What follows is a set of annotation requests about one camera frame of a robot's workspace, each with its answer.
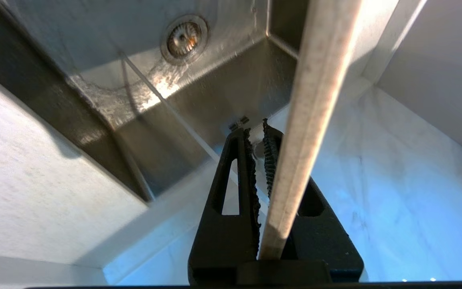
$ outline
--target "sink drain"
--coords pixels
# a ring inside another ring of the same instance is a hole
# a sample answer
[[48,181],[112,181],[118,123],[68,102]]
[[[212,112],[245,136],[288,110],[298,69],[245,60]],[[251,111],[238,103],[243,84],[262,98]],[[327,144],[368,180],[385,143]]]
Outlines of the sink drain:
[[171,64],[184,65],[197,59],[206,47],[208,27],[196,15],[185,15],[167,27],[161,45],[163,58]]

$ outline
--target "sink basin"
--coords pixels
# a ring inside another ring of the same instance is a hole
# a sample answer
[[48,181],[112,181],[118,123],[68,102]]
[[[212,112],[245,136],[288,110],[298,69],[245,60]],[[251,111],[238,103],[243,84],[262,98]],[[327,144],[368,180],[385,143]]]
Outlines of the sink basin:
[[[307,5],[8,0],[0,68],[14,71],[0,69],[0,83],[152,201],[215,159],[233,126],[258,126],[288,104]],[[193,15],[207,43],[190,62],[173,63],[162,54],[169,27]]]

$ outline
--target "marble surface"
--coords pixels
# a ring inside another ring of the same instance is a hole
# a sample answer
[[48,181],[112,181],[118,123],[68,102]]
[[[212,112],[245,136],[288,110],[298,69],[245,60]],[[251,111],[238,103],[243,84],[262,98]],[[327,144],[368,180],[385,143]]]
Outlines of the marble surface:
[[370,281],[462,280],[462,147],[391,96],[336,112],[312,176]]

